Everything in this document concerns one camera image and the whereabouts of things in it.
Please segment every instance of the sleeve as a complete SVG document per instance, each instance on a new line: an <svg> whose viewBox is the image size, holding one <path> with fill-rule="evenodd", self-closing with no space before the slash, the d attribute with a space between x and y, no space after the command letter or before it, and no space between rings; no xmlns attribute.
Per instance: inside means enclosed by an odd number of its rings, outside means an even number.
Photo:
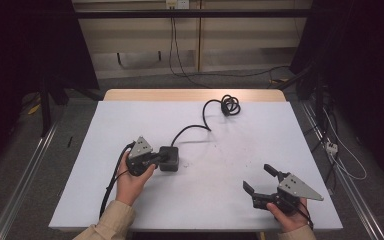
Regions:
<svg viewBox="0 0 384 240"><path fill-rule="evenodd" d="M91 225L77 235L75 240L124 240L135 218L132 207L119 202L111 201L98 224Z"/></svg>
<svg viewBox="0 0 384 240"><path fill-rule="evenodd" d="M287 233L279 234L279 240L316 240L313 231L308 225Z"/></svg>

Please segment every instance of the carpeted floor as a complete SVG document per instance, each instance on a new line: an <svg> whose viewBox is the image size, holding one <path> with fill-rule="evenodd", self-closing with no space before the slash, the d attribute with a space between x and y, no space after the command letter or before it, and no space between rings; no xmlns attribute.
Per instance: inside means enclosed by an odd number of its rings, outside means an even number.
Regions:
<svg viewBox="0 0 384 240"><path fill-rule="evenodd" d="M268 74L258 74L261 71L231 71L222 74L255 74L248 77L230 77L221 75L194 76L191 79L173 75L148 77L131 77L123 79L101 80L101 90L94 91L103 95L111 88L201 88L191 81L205 84L210 88L251 88L263 89L269 87ZM288 78L286 70L274 71L272 77ZM62 111L63 115L53 136L49 148L38 168L27 195L25 196L18 214L14 219L6 239L72 239L78 233L64 233L48 228L49 221L59 201L61 191L70 175L83 139L92 120L97 102L94 102L73 90L67 90L70 101L67 106L52 105L53 112ZM291 103L303 133L312 128L306 115L303 103L311 106L312 101L297 99L294 88L284 91ZM20 114L8 146L0 156L0 213L4 209L16 188L23 171L28 164L40 140L41 115L38 112L28 115L23 110ZM367 170L367 178L354 181L366 200L368 207L375 215L384 233L384 172L379 169L370 150L360 145L356 140L352 127L347 124L346 117L341 115L340 106L335 108L340 139L358 157ZM314 131L306 134L310 149L313 149L319 139ZM322 176L327 176L330 164L322 147L315 149L314 159ZM361 167L345 150L340 151L340 157L350 173L361 176ZM347 194L344 186L336 176L331 175L327 188L334 193L331 198L338 211L344 229L332 232L317 232L318 239L372 239L360 220L355 206ZM167 233L135 233L133 239L256 239L253 233L195 233L195 234L167 234ZM266 239L277 239L276 233L266 233Z"/></svg>

